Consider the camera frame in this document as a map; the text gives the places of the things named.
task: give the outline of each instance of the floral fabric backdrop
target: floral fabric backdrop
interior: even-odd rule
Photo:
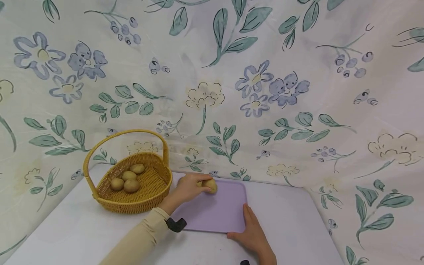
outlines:
[[[424,261],[424,2],[0,1],[0,263],[101,139],[302,187],[346,264]],[[92,157],[161,153],[126,134]]]

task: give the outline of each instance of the person's right hand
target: person's right hand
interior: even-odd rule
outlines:
[[[252,208],[244,204],[243,214],[246,229],[243,233],[229,232],[227,238],[235,240],[245,248],[255,252],[259,256],[261,264],[277,264],[275,255]]]

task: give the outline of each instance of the table surface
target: table surface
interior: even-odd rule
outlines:
[[[90,171],[98,183],[110,165]],[[174,173],[174,180],[182,174]],[[309,194],[298,188],[246,182],[247,200],[273,248],[278,264],[343,264]],[[147,213],[121,215],[104,210],[83,179],[50,213],[5,265],[93,265]],[[239,265],[251,253],[225,234],[169,232],[147,260],[149,265]]]

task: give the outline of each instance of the black object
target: black object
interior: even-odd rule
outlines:
[[[186,227],[187,222],[183,218],[180,218],[178,222],[175,222],[172,218],[169,218],[166,220],[166,225],[171,231],[179,233],[184,229],[184,227]]]

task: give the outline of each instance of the purple cutting board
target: purple cutting board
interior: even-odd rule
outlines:
[[[194,200],[182,204],[173,214],[174,221],[184,218],[186,230],[206,232],[244,231],[243,204],[247,203],[243,183],[215,179],[216,194],[202,193]]]

